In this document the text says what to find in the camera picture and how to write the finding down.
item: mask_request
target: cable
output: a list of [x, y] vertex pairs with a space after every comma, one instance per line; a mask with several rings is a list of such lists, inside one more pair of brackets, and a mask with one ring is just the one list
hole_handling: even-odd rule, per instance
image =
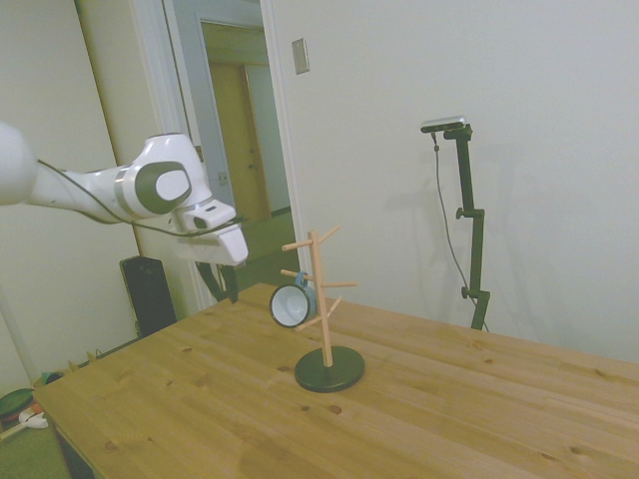
[[[452, 241], [450, 240], [450, 230], [448, 229], [448, 218], [446, 217], [446, 208], [443, 204], [443, 196], [441, 195], [441, 184], [439, 182], [439, 145], [437, 144], [437, 136], [435, 135], [435, 133], [431, 133], [430, 134], [432, 136], [432, 140], [435, 143], [435, 177], [437, 179], [437, 194], [439, 195], [439, 204], [441, 205], [441, 214], [443, 216], [443, 225], [446, 229], [446, 240], [448, 241], [448, 248], [450, 249], [450, 254], [452, 255], [452, 259], [455, 261], [455, 265], [457, 266], [457, 270], [459, 271], [459, 274], [461, 275], [461, 279], [463, 280], [463, 285], [466, 287], [466, 290], [469, 290], [470, 288], [468, 287], [468, 281], [466, 281], [466, 276], [463, 273], [463, 270], [461, 269], [461, 266], [459, 265], [459, 261], [457, 260], [457, 255], [455, 254], [455, 250], [452, 247]], [[477, 307], [477, 301], [475, 300], [474, 297], [468, 297], [472, 303], [474, 304], [475, 307]], [[486, 324], [486, 321], [483, 321], [483, 325], [486, 327], [486, 331], [490, 332], [490, 330], [488, 329], [488, 325]]]
[[148, 225], [142, 225], [140, 223], [131, 222], [131, 221], [126, 220], [124, 218], [121, 218], [118, 215], [116, 215], [115, 213], [113, 213], [113, 211], [111, 211], [109, 209], [109, 207], [107, 207], [98, 197], [96, 197], [93, 193], [91, 193], [89, 190], [84, 188], [82, 185], [80, 185], [74, 179], [72, 179], [71, 177], [67, 176], [63, 171], [58, 170], [56, 167], [54, 167], [52, 165], [49, 165], [47, 162], [44, 162], [42, 160], [38, 160], [38, 163], [43, 165], [43, 166], [45, 166], [45, 167], [47, 167], [48, 169], [52, 170], [53, 172], [57, 173], [62, 178], [64, 178], [66, 181], [70, 182], [76, 188], [78, 188], [79, 190], [84, 192], [86, 195], [91, 197], [98, 205], [100, 205], [105, 210], [105, 212], [107, 212], [109, 215], [111, 215], [118, 222], [125, 223], [127, 225], [131, 225], [132, 227], [138, 227], [138, 228], [143, 228], [145, 230], [151, 230], [153, 232], [164, 233], [165, 235], [169, 235], [171, 237], [196, 238], [196, 237], [201, 237], [203, 235], [207, 235], [207, 234], [212, 233], [212, 232], [223, 230], [224, 228], [227, 228], [227, 227], [232, 226], [232, 225], [236, 225], [236, 224], [238, 224], [238, 223], [240, 223], [242, 221], [241, 217], [235, 217], [234, 219], [230, 220], [229, 222], [226, 222], [223, 225], [220, 225], [218, 227], [211, 228], [210, 230], [202, 230], [201, 232], [194, 232], [194, 233], [176, 233], [176, 232], [171, 232], [169, 230], [163, 230], [161, 228], [150, 227]]

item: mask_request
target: floor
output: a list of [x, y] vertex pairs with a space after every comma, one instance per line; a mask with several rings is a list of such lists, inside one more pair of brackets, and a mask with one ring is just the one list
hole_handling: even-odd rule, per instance
[[53, 431], [23, 429], [0, 441], [3, 479], [70, 479]]

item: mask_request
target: white mug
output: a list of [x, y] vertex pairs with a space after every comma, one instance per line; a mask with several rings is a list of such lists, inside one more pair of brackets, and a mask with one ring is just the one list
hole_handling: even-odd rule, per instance
[[271, 296], [271, 316], [283, 327], [296, 327], [318, 314], [316, 292], [304, 279], [304, 271], [296, 276], [295, 284], [278, 287]]

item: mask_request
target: wood grain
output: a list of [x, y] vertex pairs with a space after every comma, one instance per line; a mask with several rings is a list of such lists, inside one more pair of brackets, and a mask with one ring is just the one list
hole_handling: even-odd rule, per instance
[[639, 478], [639, 365], [342, 302], [354, 387], [294, 379], [321, 330], [271, 286], [35, 391], [102, 477]]

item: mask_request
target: wooden mug stand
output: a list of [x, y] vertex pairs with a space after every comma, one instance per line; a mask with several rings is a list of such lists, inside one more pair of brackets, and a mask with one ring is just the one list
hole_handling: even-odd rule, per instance
[[[309, 246], [311, 249], [313, 275], [305, 274], [304, 278], [312, 281], [315, 286], [318, 316], [300, 324], [295, 330], [301, 331], [321, 322], [322, 348], [311, 351], [298, 361], [296, 365], [296, 381], [304, 389], [314, 392], [336, 392], [346, 389], [358, 382], [364, 371], [363, 358], [357, 351], [349, 347], [332, 346], [330, 343], [328, 319], [341, 302], [341, 296], [332, 304], [330, 309], [327, 309], [324, 289], [327, 287], [357, 286], [356, 281], [325, 282], [323, 280], [320, 244], [337, 230], [339, 230], [339, 226], [334, 227], [321, 238], [318, 236], [318, 232], [312, 230], [309, 233], [309, 239], [282, 246], [283, 251], [304, 246]], [[298, 275], [296, 272], [286, 269], [282, 269], [281, 273], [292, 277]]]

